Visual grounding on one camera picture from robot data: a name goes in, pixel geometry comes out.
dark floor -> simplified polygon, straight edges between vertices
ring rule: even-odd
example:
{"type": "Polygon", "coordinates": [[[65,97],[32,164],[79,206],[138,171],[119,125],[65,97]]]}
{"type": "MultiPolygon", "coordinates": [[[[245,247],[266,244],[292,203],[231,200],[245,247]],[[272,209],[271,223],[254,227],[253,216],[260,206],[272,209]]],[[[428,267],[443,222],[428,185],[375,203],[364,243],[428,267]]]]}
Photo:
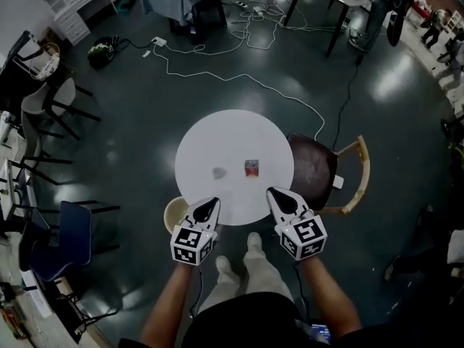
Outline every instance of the dark floor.
{"type": "MultiPolygon", "coordinates": [[[[327,4],[328,0],[300,0],[298,6],[309,26],[333,27],[341,7],[334,4],[327,10],[327,4]]],[[[226,6],[225,11],[229,29],[236,29],[239,25],[231,21],[238,19],[241,10],[226,6]]],[[[301,25],[300,19],[295,14],[291,25],[301,25]]],[[[272,38],[273,23],[253,22],[250,30],[252,43],[265,45],[272,38]]],[[[95,27],[92,35],[70,52],[67,63],[78,70],[78,84],[95,94],[94,100],[79,94],[76,106],[101,115],[102,120],[95,123],[68,115],[82,140],[75,142],[67,136],[64,141],[46,141],[45,145],[54,157],[70,158],[74,164],[41,165],[45,173],[67,184],[55,187],[36,181],[42,207],[57,206],[64,199],[98,199],[122,206],[119,212],[94,216],[96,240],[104,239],[100,242],[105,244],[119,241],[121,248],[94,257],[76,278],[81,286],[90,285],[83,298],[90,313],[120,310],[116,316],[98,323],[115,345],[122,337],[139,337],[174,266],[170,235],[162,214],[166,204],[179,196],[174,159],[185,132],[202,117],[233,108],[260,113],[285,134],[295,131],[314,136],[320,127],[320,119],[314,113],[248,79],[223,83],[207,76],[169,76],[165,62],[153,54],[143,58],[144,50],[128,47],[104,69],[97,72],[90,68],[86,54],[93,41],[116,34],[138,45],[159,36],[174,49],[191,48],[188,38],[170,33],[165,18],[142,15],[139,4],[129,14],[111,16],[95,27]]],[[[357,52],[345,38],[340,38],[331,58],[326,59],[331,34],[324,31],[279,29],[276,36],[276,42],[267,51],[242,46],[216,57],[186,56],[167,49],[159,49],[159,53],[170,58],[173,70],[185,74],[203,70],[225,77],[249,73],[285,94],[299,97],[326,119],[318,140],[331,146],[337,113],[355,73],[357,52]]],[[[237,43],[225,29],[211,32],[205,41],[210,52],[226,50],[237,43]]],[[[345,217],[323,218],[328,242],[322,259],[355,302],[362,323],[370,326],[398,313],[422,281],[420,275],[414,275],[385,284],[381,276],[388,261],[408,246],[421,206],[430,202],[440,211],[445,205],[450,185],[449,157],[439,121],[442,117],[450,118],[452,111],[438,83],[420,62],[402,43],[391,47],[386,36],[380,36],[372,52],[365,56],[351,97],[343,114],[337,149],[362,134],[370,153],[370,182],[354,212],[345,217]]],[[[360,181],[360,173],[355,157],[340,164],[339,175],[345,178],[345,186],[332,193],[331,203],[348,202],[360,181]]],[[[241,260],[248,233],[272,225],[268,217],[251,225],[223,228],[222,241],[202,266],[203,299],[217,277],[215,257],[226,255],[244,276],[241,260]]],[[[297,299],[298,282],[290,256],[269,234],[263,240],[270,261],[297,299]]],[[[198,289],[196,276],[188,306],[198,289]]],[[[306,286],[304,290],[310,295],[306,286]]],[[[314,307],[310,314],[317,316],[314,307]]],[[[186,316],[179,336],[189,325],[186,316]]]]}

person's arm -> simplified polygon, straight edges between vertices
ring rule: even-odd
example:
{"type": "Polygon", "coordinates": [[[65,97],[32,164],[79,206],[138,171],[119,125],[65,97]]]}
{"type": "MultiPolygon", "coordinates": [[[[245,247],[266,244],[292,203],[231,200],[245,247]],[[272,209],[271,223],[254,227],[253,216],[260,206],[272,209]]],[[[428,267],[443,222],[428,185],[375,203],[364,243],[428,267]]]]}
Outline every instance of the person's arm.
{"type": "Polygon", "coordinates": [[[183,305],[193,267],[178,263],[153,307],[142,331],[141,343],[151,348],[172,348],[181,323],[183,305]]]}
{"type": "Polygon", "coordinates": [[[362,328],[356,307],[318,257],[301,263],[322,319],[334,339],[362,328]]]}

wooden chair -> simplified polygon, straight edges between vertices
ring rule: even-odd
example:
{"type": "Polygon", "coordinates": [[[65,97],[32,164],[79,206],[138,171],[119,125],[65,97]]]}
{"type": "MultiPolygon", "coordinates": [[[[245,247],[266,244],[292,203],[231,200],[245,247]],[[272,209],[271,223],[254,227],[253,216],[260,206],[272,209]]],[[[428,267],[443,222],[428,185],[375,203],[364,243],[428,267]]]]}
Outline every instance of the wooden chair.
{"type": "Polygon", "coordinates": [[[356,142],[332,152],[317,141],[292,133],[287,137],[294,157],[294,178],[291,190],[300,194],[309,208],[317,212],[348,214],[362,199],[368,187],[370,175],[370,160],[364,138],[358,136],[356,142]],[[358,151],[362,164],[362,178],[353,198],[343,207],[326,207],[331,194],[338,161],[348,152],[358,151]]]}

